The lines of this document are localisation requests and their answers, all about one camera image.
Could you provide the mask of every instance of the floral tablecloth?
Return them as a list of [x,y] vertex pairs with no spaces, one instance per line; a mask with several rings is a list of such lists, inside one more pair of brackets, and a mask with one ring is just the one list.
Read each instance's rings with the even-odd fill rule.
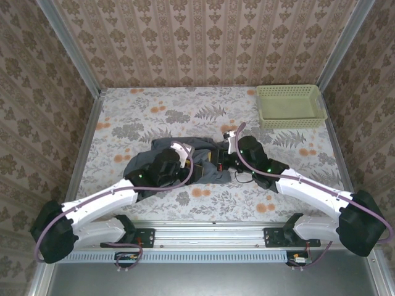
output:
[[[207,136],[245,121],[243,135],[260,141],[270,158],[323,184],[343,189],[325,125],[317,129],[259,128],[252,87],[108,89],[77,198],[117,182],[128,161],[162,137]],[[247,181],[248,175],[238,176]],[[133,220],[286,221],[293,213],[323,215],[292,197],[255,183],[196,184],[120,208]]]

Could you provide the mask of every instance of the black cable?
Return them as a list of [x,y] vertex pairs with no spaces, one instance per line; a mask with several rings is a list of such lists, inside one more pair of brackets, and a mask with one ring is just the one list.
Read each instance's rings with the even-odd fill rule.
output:
[[236,179],[237,182],[239,182],[239,183],[241,183],[241,184],[251,183],[251,182],[253,182],[253,180],[254,180],[254,179],[251,179],[251,180],[249,180],[249,181],[247,181],[247,182],[240,182],[240,181],[237,179],[237,175],[236,175],[236,174],[237,174],[237,171],[235,171],[235,179]]

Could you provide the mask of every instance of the gray floor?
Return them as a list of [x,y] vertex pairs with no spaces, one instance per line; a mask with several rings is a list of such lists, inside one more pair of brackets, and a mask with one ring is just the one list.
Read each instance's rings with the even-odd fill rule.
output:
[[112,264],[63,264],[48,296],[377,295],[366,258],[330,251],[303,272],[285,264],[140,264],[117,272]]

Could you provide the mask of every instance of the green basket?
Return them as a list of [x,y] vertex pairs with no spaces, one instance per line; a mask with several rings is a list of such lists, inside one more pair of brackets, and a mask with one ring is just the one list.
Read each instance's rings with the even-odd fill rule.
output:
[[258,86],[257,95],[262,129],[318,128],[328,117],[316,85]]

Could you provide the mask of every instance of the patterned wallpaper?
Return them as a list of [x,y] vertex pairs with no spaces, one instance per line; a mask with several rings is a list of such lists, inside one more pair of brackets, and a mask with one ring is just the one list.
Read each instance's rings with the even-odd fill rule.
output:
[[36,2],[0,1],[0,295],[28,288],[28,230],[64,198],[92,103]]
[[102,87],[315,83],[356,0],[55,0]]
[[324,95],[355,190],[395,226],[395,1],[375,1]]

